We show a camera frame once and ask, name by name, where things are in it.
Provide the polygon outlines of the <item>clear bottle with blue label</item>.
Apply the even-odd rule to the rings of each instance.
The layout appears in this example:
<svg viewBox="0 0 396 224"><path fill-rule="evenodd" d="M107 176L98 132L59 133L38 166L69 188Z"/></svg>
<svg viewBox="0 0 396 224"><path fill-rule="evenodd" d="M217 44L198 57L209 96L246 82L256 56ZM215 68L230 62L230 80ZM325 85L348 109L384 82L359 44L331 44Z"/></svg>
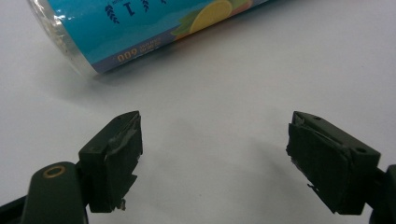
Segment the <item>clear bottle with blue label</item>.
<svg viewBox="0 0 396 224"><path fill-rule="evenodd" d="M269 0L26 0L82 75L103 74Z"/></svg>

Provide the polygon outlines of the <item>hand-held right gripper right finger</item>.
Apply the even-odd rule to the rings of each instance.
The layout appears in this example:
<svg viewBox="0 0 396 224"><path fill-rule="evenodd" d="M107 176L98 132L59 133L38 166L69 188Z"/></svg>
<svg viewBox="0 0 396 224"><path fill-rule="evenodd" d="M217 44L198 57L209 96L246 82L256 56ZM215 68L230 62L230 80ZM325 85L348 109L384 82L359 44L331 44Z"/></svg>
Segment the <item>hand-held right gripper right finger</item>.
<svg viewBox="0 0 396 224"><path fill-rule="evenodd" d="M332 212L362 213L379 152L326 119L295 111L289 124L287 154Z"/></svg>

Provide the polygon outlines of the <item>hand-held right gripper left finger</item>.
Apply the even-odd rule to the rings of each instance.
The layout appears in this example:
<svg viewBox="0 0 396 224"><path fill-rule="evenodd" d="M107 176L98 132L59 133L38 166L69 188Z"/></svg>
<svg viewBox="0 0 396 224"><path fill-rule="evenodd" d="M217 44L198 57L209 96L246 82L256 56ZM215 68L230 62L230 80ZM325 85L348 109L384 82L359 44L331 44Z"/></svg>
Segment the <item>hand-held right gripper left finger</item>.
<svg viewBox="0 0 396 224"><path fill-rule="evenodd" d="M137 179L133 171L142 154L138 111L115 117L80 150L81 171L91 180L88 205L93 213L122 208L124 196Z"/></svg>

